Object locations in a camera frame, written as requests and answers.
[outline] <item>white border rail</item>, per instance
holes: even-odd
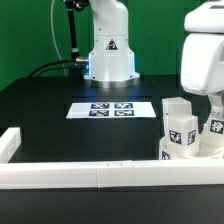
[[[222,159],[6,163],[20,143],[19,128],[0,139],[0,189],[224,184]]]

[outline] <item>printed marker sheet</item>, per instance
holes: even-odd
[[[156,117],[150,102],[73,103],[67,119]]]

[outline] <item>white plastic part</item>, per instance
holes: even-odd
[[[224,33],[224,3],[206,2],[185,17],[190,32]]]
[[[117,0],[90,0],[94,49],[89,54],[87,80],[123,82],[138,78],[128,45],[128,10]]]
[[[164,116],[167,150],[178,152],[182,158],[190,158],[199,151],[198,118],[176,113]]]
[[[181,84],[186,92],[209,95],[224,89],[224,35],[191,34],[185,41]]]
[[[162,100],[163,116],[173,113],[192,114],[191,102],[181,98],[165,98]]]
[[[221,184],[223,160],[138,161],[134,165],[134,186]]]
[[[132,161],[108,162],[97,169],[98,187],[133,186]]]
[[[8,129],[1,152],[17,149],[20,129]],[[97,188],[224,184],[222,160],[0,163],[0,189]]]
[[[20,144],[20,128],[7,129],[0,138],[0,163],[8,163]]]
[[[210,115],[200,138],[201,142],[211,147],[224,146],[224,118],[218,120]]]
[[[168,149],[166,138],[163,137],[159,143],[159,160],[183,160],[183,159],[223,159],[224,147],[214,147],[202,142],[199,144],[199,151],[192,153],[191,150],[181,151],[180,149]]]

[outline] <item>black cable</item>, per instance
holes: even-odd
[[[79,56],[79,50],[77,46],[77,39],[76,39],[76,29],[75,29],[75,21],[74,21],[74,13],[73,10],[67,9],[68,11],[68,21],[69,21],[69,28],[70,28],[70,39],[71,39],[71,58],[75,59]]]
[[[69,69],[73,68],[74,66],[67,66],[67,67],[59,67],[59,68],[48,68],[43,71],[41,71],[39,74],[37,74],[35,77],[40,77],[43,73],[49,72],[49,71],[54,71],[54,70],[62,70],[62,69]]]
[[[75,62],[75,60],[73,59],[68,59],[68,60],[61,60],[61,61],[55,61],[55,62],[50,62],[50,63],[47,63],[45,65],[42,65],[40,67],[38,67],[37,69],[35,69],[34,71],[32,71],[27,77],[31,78],[33,77],[37,72],[41,71],[42,69],[44,68],[47,68],[49,66],[52,66],[52,65],[58,65],[58,64],[65,64],[65,63],[70,63],[70,62]]]

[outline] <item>white block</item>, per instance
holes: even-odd
[[[179,151],[180,157],[189,158],[199,151],[196,116],[183,113],[164,116],[164,131],[167,149]]]
[[[189,150],[167,149],[166,138],[163,137],[159,142],[159,160],[178,160],[190,157],[192,153]]]
[[[20,144],[20,128],[7,129],[0,138],[0,163],[8,163]]]
[[[222,160],[133,162],[134,186],[223,184]]]
[[[97,187],[98,163],[0,164],[0,189]]]
[[[166,98],[162,100],[163,116],[173,113],[192,114],[191,102],[181,98]]]
[[[98,187],[133,186],[132,161],[108,162],[97,169]]]

